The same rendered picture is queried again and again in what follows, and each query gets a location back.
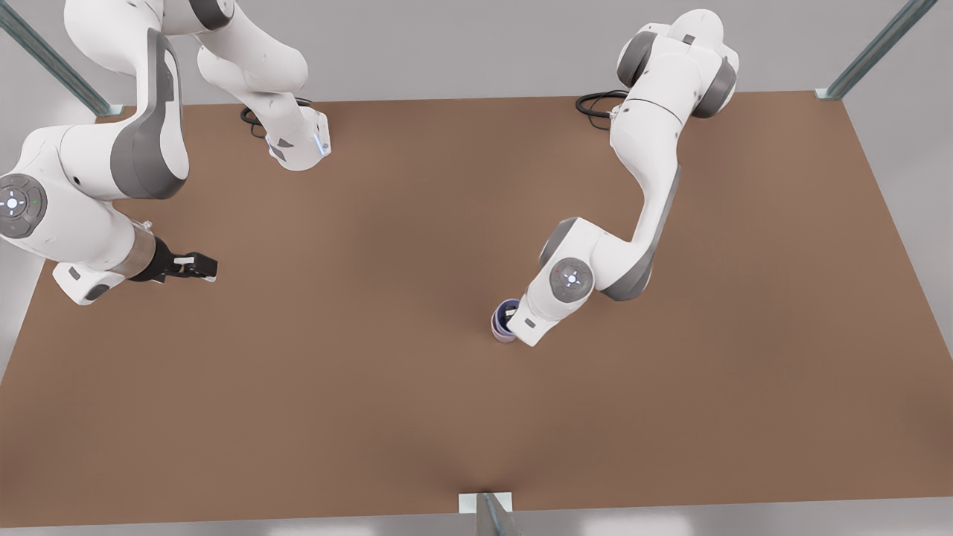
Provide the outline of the purple cup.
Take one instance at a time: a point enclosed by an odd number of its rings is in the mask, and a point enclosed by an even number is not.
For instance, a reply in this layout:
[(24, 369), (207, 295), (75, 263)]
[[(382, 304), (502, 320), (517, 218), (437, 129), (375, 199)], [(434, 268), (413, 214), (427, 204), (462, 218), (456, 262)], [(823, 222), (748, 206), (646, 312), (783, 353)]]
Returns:
[(493, 316), (491, 316), (491, 332), (498, 342), (504, 344), (514, 342), (517, 339), (517, 336), (508, 329), (508, 325), (505, 323), (505, 305), (510, 303), (520, 305), (520, 299), (506, 299), (497, 306)]

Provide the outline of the silver frame post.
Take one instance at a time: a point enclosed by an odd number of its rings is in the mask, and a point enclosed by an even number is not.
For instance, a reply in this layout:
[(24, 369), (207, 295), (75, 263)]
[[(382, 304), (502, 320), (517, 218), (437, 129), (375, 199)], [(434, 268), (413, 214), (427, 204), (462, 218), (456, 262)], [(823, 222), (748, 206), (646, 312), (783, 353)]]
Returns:
[(842, 101), (939, 0), (908, 0), (827, 87), (814, 89), (818, 101)]
[(99, 92), (86, 82), (64, 58), (58, 54), (47, 41), (38, 34), (33, 27), (7, 0), (0, 0), (0, 28), (54, 79), (68, 89), (96, 118), (110, 118), (121, 115), (122, 105), (109, 104)]
[(459, 513), (476, 515), (476, 536), (522, 536), (513, 519), (511, 492), (462, 493)]

